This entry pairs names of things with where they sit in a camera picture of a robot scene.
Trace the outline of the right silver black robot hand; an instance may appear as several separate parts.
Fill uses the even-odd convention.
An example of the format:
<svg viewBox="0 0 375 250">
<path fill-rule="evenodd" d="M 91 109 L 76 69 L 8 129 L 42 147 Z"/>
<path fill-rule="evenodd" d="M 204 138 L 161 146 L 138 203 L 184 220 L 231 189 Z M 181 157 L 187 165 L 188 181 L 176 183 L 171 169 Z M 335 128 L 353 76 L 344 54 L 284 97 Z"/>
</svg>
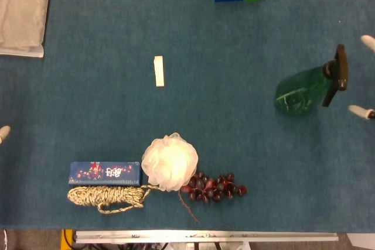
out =
<svg viewBox="0 0 375 250">
<path fill-rule="evenodd" d="M 370 35 L 363 35 L 361 36 L 362 43 L 368 47 L 372 52 L 375 51 L 375 40 L 374 37 Z M 374 110 L 373 109 L 365 109 L 358 105 L 350 105 L 348 106 L 348 110 L 357 115 L 358 117 L 361 117 L 363 119 L 369 120 L 374 119 Z"/>
</svg>

